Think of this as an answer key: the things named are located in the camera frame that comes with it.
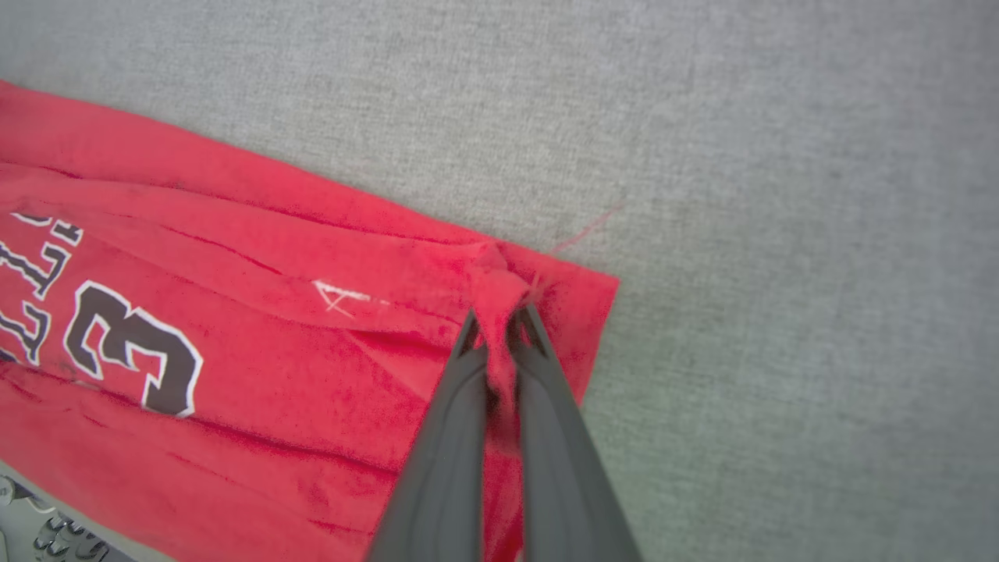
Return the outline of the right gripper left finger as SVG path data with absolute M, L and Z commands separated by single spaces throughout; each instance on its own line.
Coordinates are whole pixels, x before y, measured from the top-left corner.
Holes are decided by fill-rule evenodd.
M 481 561 L 489 352 L 468 313 L 404 469 L 379 520 L 368 561 Z

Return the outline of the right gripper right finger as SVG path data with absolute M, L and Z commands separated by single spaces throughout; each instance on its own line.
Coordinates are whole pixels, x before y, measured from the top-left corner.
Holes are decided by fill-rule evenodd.
M 640 561 L 634 534 L 535 305 L 514 314 L 507 335 L 517 367 L 522 558 Z

